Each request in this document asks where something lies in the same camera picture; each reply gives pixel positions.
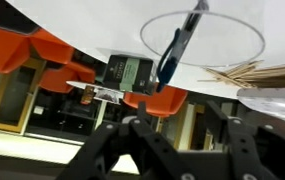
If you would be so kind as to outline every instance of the table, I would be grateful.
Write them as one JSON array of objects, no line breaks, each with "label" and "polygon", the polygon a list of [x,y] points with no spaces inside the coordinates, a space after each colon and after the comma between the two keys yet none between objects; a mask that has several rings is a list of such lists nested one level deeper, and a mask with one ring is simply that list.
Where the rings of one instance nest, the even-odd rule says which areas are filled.
[{"label": "table", "polygon": [[[111,54],[118,53],[155,58],[140,40],[139,30],[143,23],[163,13],[192,9],[196,4],[195,0],[7,1],[60,39],[106,63]],[[264,33],[267,48],[261,56],[261,59],[266,60],[263,66],[284,63],[283,1],[211,0],[209,3],[211,11],[250,21]],[[213,76],[199,67],[179,64],[170,85],[236,99],[238,87],[217,82],[198,82],[210,79]]]}]

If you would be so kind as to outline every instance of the chair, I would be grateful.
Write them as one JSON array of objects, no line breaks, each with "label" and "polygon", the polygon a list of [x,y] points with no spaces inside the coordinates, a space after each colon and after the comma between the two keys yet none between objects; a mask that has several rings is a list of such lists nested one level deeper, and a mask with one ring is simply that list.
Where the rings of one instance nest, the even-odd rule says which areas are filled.
[{"label": "chair", "polygon": [[9,73],[26,62],[29,46],[25,36],[0,29],[0,73]]},{"label": "chair", "polygon": [[73,86],[68,85],[66,81],[94,83],[94,79],[95,72],[93,69],[71,61],[60,69],[47,69],[39,86],[48,91],[66,94],[73,89]]},{"label": "chair", "polygon": [[133,108],[138,108],[139,102],[145,101],[148,114],[168,117],[177,113],[187,94],[186,90],[165,86],[160,93],[154,92],[152,96],[126,92],[123,101]]},{"label": "chair", "polygon": [[30,40],[43,59],[67,64],[72,58],[74,48],[44,29],[35,32]]}]

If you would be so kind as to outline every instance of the orange chair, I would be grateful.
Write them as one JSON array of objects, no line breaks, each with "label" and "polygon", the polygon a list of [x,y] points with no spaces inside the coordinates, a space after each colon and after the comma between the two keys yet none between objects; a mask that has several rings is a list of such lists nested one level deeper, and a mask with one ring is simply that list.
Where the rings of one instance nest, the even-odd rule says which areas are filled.
[{"label": "orange chair", "polygon": [[47,69],[41,78],[39,86],[52,92],[69,93],[73,86],[68,85],[66,81],[94,83],[94,80],[94,70],[70,61],[58,70]]},{"label": "orange chair", "polygon": [[67,64],[72,58],[74,48],[44,29],[35,32],[30,40],[43,59]]},{"label": "orange chair", "polygon": [[165,86],[160,93],[155,92],[152,96],[126,92],[123,101],[134,108],[138,108],[139,102],[145,101],[147,113],[168,117],[177,113],[187,94],[186,90]]},{"label": "orange chair", "polygon": [[9,73],[26,62],[29,46],[25,36],[0,29],[0,73]]}]

